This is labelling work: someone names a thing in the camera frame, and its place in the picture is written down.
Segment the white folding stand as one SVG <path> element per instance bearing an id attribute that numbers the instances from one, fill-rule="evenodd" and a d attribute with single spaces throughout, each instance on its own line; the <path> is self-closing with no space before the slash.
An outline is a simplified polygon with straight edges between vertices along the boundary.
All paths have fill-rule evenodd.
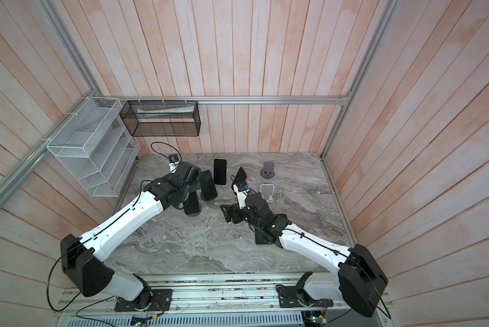
<path id="1" fill-rule="evenodd" d="M 274 200 L 274 185 L 269 183 L 264 183 L 260 185 L 260 193 L 263 199 L 267 202 L 273 202 Z"/>

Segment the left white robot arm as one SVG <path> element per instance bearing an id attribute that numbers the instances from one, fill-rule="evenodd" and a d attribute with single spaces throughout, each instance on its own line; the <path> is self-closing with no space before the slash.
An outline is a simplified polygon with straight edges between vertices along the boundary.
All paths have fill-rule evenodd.
<path id="1" fill-rule="evenodd" d="M 190 193 L 200 189 L 199 167 L 180 161 L 163 177 L 146 184 L 138 196 L 104 223 L 79 237 L 61 241 L 64 274 L 81 294 L 109 294 L 127 301 L 135 310 L 150 307 L 151 287 L 136 274 L 126 275 L 105 265 L 112 252 L 149 219 L 167 208 L 182 209 Z"/>

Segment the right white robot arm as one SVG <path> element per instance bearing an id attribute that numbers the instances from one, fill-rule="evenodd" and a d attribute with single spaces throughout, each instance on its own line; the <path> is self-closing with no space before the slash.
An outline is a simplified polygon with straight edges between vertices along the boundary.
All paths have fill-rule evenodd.
<path id="1" fill-rule="evenodd" d="M 258 245 L 276 245 L 326 269 L 322 273 L 304 273 L 295 286 L 280 291 L 281 300 L 303 307 L 343 301 L 364 317 L 377 311 L 388 278 L 366 247 L 337 245 L 303 230 L 287 215 L 274 214 L 259 193 L 240 192 L 236 204 L 222 205 L 220 209 L 227 222 L 248 223 Z"/>

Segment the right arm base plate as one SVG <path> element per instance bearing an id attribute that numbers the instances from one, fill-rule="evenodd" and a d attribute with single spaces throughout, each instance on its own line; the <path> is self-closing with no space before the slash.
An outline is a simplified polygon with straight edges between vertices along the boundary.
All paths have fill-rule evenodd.
<path id="1" fill-rule="evenodd" d="M 276 285 L 275 290 L 278 295 L 279 306 L 281 308 L 297 308 L 297 307 L 332 307 L 332 300 L 320 299 L 315 300 L 310 297 L 301 287 Z"/>

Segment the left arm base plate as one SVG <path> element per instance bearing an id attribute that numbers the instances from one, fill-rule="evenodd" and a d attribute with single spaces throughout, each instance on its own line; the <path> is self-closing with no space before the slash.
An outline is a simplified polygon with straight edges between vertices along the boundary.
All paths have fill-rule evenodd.
<path id="1" fill-rule="evenodd" d="M 139 296 L 134 301 L 117 298 L 115 312 L 131 311 L 169 311 L 172 302 L 172 289 L 152 289 L 147 295 Z"/>

